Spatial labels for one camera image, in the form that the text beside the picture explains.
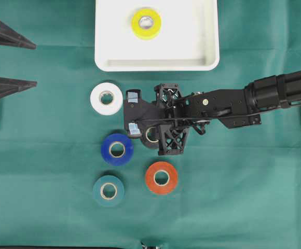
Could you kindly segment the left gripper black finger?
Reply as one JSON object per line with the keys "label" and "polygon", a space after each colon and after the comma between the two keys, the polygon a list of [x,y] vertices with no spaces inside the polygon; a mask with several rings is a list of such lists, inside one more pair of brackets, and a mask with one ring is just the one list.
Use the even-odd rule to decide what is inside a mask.
{"label": "left gripper black finger", "polygon": [[36,49],[36,45],[0,20],[0,45]]}
{"label": "left gripper black finger", "polygon": [[37,86],[36,81],[27,81],[0,77],[0,99]]}

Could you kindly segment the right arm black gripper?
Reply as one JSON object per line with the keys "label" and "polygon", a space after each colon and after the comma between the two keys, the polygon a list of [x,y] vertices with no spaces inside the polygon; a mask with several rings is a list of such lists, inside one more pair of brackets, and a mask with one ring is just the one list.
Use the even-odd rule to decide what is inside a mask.
{"label": "right arm black gripper", "polygon": [[154,105],[164,108],[164,119],[171,124],[157,126],[159,134],[159,156],[174,156],[184,152],[192,127],[200,135],[206,133],[206,125],[218,116],[218,110],[211,107],[203,93],[192,93],[183,97],[178,84],[159,84],[154,87]]}

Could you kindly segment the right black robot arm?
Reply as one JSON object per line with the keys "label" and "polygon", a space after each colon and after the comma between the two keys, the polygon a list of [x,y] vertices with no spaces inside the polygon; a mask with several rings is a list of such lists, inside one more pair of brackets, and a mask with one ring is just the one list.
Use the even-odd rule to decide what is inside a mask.
{"label": "right black robot arm", "polygon": [[225,127],[261,124],[261,114],[280,108],[301,106],[301,71],[255,80],[240,90],[220,89],[173,99],[157,127],[159,155],[184,151],[188,130],[205,134],[205,126],[217,119]]}

